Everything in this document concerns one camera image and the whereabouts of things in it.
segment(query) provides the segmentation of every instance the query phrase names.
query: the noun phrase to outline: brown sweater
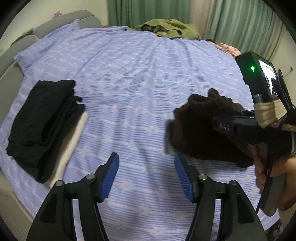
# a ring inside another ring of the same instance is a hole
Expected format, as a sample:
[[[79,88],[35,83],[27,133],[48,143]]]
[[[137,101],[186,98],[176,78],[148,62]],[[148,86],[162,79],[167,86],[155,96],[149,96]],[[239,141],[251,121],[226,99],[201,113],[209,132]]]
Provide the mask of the brown sweater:
[[[185,105],[174,110],[175,120],[168,126],[170,144],[197,159],[231,161],[241,168],[252,166],[253,158],[249,153],[246,155],[235,141],[213,130],[213,116],[232,114],[233,110],[243,110],[243,107],[233,103],[231,98],[220,96],[215,89],[209,90],[208,97],[191,95]],[[245,149],[247,145],[239,143]]]

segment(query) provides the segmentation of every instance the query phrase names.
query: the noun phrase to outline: bed frame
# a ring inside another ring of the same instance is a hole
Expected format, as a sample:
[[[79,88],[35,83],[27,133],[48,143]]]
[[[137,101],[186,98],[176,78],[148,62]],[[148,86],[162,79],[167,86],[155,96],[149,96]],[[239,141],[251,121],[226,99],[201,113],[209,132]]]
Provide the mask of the bed frame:
[[[73,22],[75,19],[79,19],[80,28],[102,28],[100,20],[91,12],[86,10],[71,12],[40,25],[33,31],[33,35],[21,38],[0,56],[0,125],[8,114],[24,77],[13,57],[48,33]],[[1,170],[0,216],[18,241],[26,240],[34,218],[16,197]]]

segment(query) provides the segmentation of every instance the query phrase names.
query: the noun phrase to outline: wall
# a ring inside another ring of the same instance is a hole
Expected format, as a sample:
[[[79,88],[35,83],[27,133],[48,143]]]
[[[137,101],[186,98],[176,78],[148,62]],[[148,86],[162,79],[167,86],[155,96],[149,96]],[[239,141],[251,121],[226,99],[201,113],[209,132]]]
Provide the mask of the wall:
[[[89,10],[103,26],[108,25],[107,0],[31,0],[6,29],[0,39],[0,51],[8,49],[23,32],[52,19],[54,13],[66,14],[77,10]]]
[[[292,103],[296,104],[296,44],[286,29],[283,30],[279,44],[270,62],[273,63],[276,71],[281,69],[283,75],[289,72],[290,67],[294,69],[284,79]]]

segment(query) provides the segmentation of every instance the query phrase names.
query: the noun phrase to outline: silver bolt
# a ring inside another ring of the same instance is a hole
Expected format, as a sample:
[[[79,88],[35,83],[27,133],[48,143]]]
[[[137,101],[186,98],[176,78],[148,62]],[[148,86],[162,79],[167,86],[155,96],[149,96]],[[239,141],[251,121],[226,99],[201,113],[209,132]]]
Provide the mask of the silver bolt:
[[[60,186],[62,186],[64,184],[64,182],[62,181],[62,180],[58,180],[57,182],[56,182],[56,186],[57,187],[60,187]]]
[[[96,177],[96,176],[95,176],[94,174],[90,173],[90,174],[88,174],[88,175],[86,176],[86,179],[88,179],[88,180],[93,180],[95,177]]]
[[[237,186],[237,182],[235,180],[231,180],[230,181],[230,184],[233,185],[233,186],[235,186],[235,187]]]
[[[198,178],[201,180],[207,180],[207,175],[206,174],[199,174]]]

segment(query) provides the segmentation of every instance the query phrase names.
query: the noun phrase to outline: olive green cloth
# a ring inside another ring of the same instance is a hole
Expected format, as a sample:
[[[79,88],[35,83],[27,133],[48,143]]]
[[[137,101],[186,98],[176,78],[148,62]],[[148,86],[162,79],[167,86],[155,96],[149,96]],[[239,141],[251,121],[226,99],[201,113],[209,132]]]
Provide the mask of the olive green cloth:
[[[138,25],[133,28],[126,28],[127,30],[137,31],[151,31],[160,37],[168,38],[183,38],[196,40],[200,39],[196,27],[189,23],[184,24],[176,19],[152,19],[144,24]]]

